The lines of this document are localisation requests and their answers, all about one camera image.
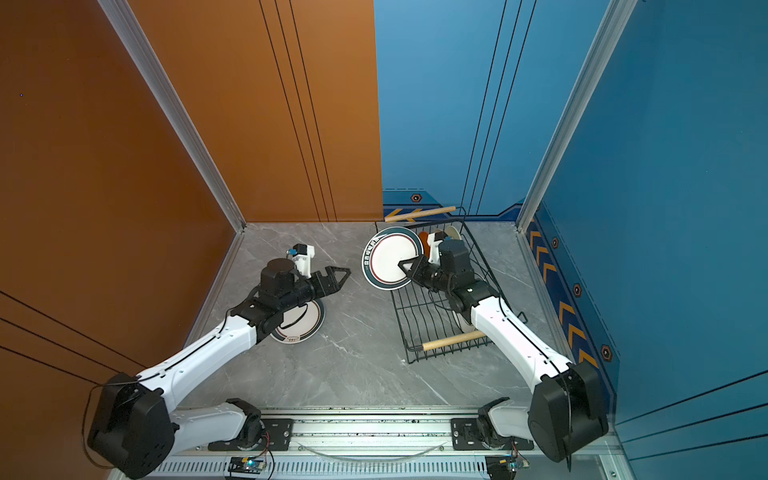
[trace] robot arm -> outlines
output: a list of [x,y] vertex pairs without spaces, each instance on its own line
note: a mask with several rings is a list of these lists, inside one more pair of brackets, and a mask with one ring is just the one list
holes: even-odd
[[[327,266],[310,275],[314,248],[296,245],[293,260],[271,260],[261,282],[207,335],[171,358],[131,377],[118,373],[104,386],[88,445],[129,478],[152,472],[175,452],[218,440],[248,449],[261,438],[261,412],[240,399],[205,409],[177,409],[196,386],[261,342],[283,314],[341,290],[351,270]],[[336,274],[342,272],[341,279]]]
[[438,249],[439,262],[421,255],[399,266],[413,282],[443,292],[452,310],[493,340],[533,392],[527,428],[524,410],[497,401],[481,409],[478,426],[483,436],[497,446],[509,436],[533,439],[547,457],[559,462],[605,435],[608,423],[597,370],[584,362],[573,365],[555,352],[497,292],[476,279],[464,242],[443,240]]

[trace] orange wall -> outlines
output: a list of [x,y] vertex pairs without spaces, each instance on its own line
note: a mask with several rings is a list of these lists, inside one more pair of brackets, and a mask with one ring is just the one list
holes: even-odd
[[0,3],[0,87],[0,290],[64,324],[0,295],[3,476],[103,478],[88,390],[182,347],[233,230],[95,0]]
[[246,220],[382,216],[372,0],[129,3]]

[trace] marble floor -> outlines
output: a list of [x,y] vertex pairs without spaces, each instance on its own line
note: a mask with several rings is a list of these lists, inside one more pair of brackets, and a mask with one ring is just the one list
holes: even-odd
[[[323,299],[321,330],[305,342],[265,339],[200,384],[182,406],[212,406],[240,397],[264,409],[343,406],[454,406],[478,408],[502,396],[528,406],[531,393],[495,345],[408,364],[389,292],[362,277],[360,257],[376,233],[374,223],[251,223],[204,332],[259,282],[268,260],[295,243],[314,245],[313,270],[346,266],[343,290]],[[557,348],[553,328],[534,288],[510,223],[469,228],[514,310]]]

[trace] blue wall panel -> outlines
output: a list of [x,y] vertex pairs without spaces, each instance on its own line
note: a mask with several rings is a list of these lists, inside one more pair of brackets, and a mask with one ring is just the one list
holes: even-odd
[[[768,402],[754,379],[630,420],[766,369],[766,18],[757,0],[638,2],[545,195],[621,355],[623,440]],[[765,415],[656,435],[644,449],[768,432]],[[672,457],[690,465],[718,449],[633,466],[640,480],[681,478]],[[764,476],[756,461],[740,468]]]
[[768,449],[768,438],[673,453],[632,462],[637,478],[722,480],[768,478],[765,468],[755,468],[755,458]]
[[499,214],[525,197],[608,0],[534,3],[376,0],[385,189],[426,190],[459,205],[468,180],[464,206],[472,202],[473,214],[478,205],[480,214]]

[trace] wooden rod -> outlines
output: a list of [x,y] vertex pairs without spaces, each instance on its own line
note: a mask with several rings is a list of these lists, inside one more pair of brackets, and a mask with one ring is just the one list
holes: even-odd
[[411,218],[429,217],[430,215],[447,214],[456,210],[456,207],[442,207],[433,208],[431,210],[420,210],[418,212],[411,212],[410,214],[395,215],[393,217],[384,217],[386,223],[399,222],[401,220],[408,220]]
[[434,342],[427,342],[422,347],[424,351],[438,349],[441,346],[455,345],[456,343],[468,342],[469,340],[481,339],[485,334],[480,330],[474,332],[462,333],[461,335],[450,336],[446,339],[435,340]]

